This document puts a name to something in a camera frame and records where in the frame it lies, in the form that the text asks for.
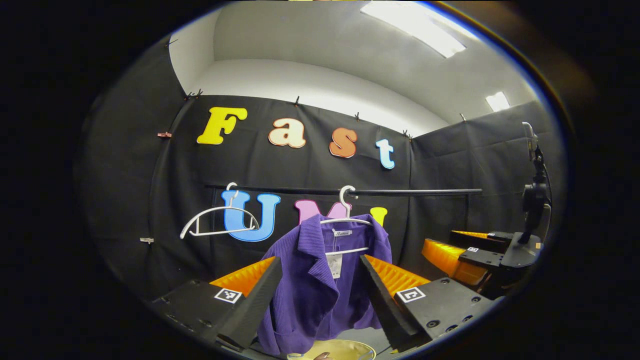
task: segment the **yellow bowl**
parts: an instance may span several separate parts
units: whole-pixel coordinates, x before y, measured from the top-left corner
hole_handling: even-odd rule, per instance
[[[373,360],[376,351],[365,343],[351,340],[315,341],[314,346],[305,354],[289,354],[288,360],[314,360],[323,352],[328,352],[333,360]]]

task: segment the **clothes rail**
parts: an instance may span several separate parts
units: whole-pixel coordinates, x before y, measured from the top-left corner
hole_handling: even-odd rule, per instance
[[[224,188],[226,185],[206,185],[208,188]],[[267,188],[262,186],[235,186],[234,189],[249,192],[275,192],[300,195],[339,195],[340,189]],[[482,189],[450,190],[350,190],[349,196],[451,196],[481,193]]]

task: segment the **ceiling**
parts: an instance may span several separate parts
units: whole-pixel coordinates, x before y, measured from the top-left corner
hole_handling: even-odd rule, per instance
[[[504,92],[510,105],[536,100],[513,62],[474,35],[440,27],[467,48],[444,58],[416,38],[360,12],[367,2],[240,1],[215,23],[215,60],[270,59],[345,72],[384,86],[450,124],[492,109],[485,97]]]

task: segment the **hanger hook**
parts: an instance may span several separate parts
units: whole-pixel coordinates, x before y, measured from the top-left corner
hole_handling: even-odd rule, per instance
[[[238,184],[236,183],[229,183],[229,185],[227,185],[227,191],[229,191],[231,189],[231,186],[238,186]],[[229,206],[232,206],[234,199],[238,196],[240,192],[238,190],[236,190],[236,193],[231,197],[231,199],[229,199]]]
[[[344,208],[345,208],[345,209],[347,209],[347,217],[350,217],[350,214],[351,214],[351,208],[349,207],[349,204],[347,204],[347,203],[344,201],[344,193],[345,193],[347,190],[353,190],[353,191],[355,191],[355,190],[356,190],[356,188],[354,188],[354,187],[353,187],[353,186],[351,186],[351,185],[347,185],[347,186],[344,186],[344,187],[342,187],[342,188],[340,189],[340,203],[342,204],[342,206],[344,206]]]

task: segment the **yellow letter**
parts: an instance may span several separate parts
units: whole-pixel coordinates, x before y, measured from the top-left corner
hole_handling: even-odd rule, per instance
[[[373,219],[375,219],[380,224],[380,226],[382,226],[382,223],[385,221],[385,216],[387,215],[387,209],[371,208],[369,212],[371,213],[371,216],[373,216]]]
[[[204,129],[204,133],[198,136],[198,143],[208,143],[211,145],[219,145],[222,143],[220,130],[224,129],[225,134],[229,135],[236,126],[236,120],[246,119],[246,109],[244,108],[211,108],[209,110],[211,117]]]
[[[274,127],[283,127],[289,125],[289,128],[273,129],[269,133],[269,142],[273,145],[285,146],[289,145],[294,149],[305,146],[307,141],[303,138],[305,125],[296,119],[278,119],[273,122]]]

